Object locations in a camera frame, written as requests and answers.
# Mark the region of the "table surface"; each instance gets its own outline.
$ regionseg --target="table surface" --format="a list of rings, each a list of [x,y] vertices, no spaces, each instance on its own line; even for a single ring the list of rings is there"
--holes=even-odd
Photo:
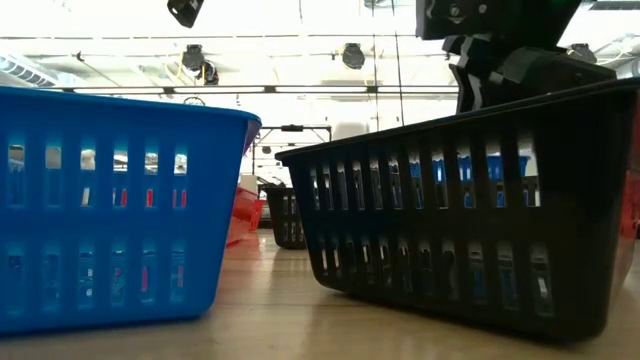
[[[306,251],[261,230],[227,249],[215,305],[198,320],[5,338],[0,359],[632,359],[638,280],[636,262],[601,336],[549,345],[353,300],[316,283]]]

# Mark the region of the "red plastic basket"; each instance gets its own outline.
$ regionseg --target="red plastic basket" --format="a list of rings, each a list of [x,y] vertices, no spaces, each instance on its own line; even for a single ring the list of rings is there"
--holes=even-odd
[[[251,231],[256,201],[258,201],[258,194],[238,186],[233,202],[227,246],[242,240]]]

